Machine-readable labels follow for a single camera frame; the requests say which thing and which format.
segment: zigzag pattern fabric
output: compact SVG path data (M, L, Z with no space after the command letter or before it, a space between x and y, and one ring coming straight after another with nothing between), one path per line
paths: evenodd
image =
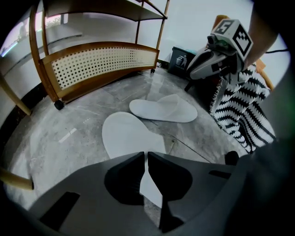
M245 83L228 84L220 104L211 115L223 130L251 153L276 139L271 124L260 108L260 103L270 90L256 72L255 64L240 72L239 76L246 78Z

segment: white slipper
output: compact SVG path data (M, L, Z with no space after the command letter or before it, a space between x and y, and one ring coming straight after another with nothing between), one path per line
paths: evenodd
M136 152L166 153L163 137L149 131L143 122L127 112L117 112L106 118L102 126L102 140L111 159ZM147 162L140 193L162 207L163 196L148 173Z
M131 112L144 119L187 123L196 119L196 108L177 94L156 101L136 99L130 102Z

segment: woven cane panel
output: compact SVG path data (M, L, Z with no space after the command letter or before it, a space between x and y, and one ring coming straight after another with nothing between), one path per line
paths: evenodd
M63 90L111 71L153 66L156 56L156 52L132 47L100 47L69 54L51 64Z

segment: gray tile floor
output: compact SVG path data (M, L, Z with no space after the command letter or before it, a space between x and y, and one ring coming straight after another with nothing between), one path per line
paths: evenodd
M7 186L7 194L28 209L40 195L74 171L108 160L101 137L103 122L114 112L130 112L129 103L133 99L157 101L178 94L196 107L198 117L190 123L142 119L150 131L164 137L170 155L224 163L224 155L229 151L236 150L240 156L246 154L238 141L222 131L200 106L193 89L190 94L184 91L186 84L187 81L157 68L154 74L143 71L109 84L61 111L45 98L30 117L21 121L3 152L4 162L10 163L8 169L23 177L32 176L35 190Z

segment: forearm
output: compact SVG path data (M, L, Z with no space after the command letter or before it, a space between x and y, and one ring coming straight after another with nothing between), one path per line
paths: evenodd
M278 35L257 14L254 8L252 10L248 33L253 40L253 46L245 59L244 69L257 61L273 45Z

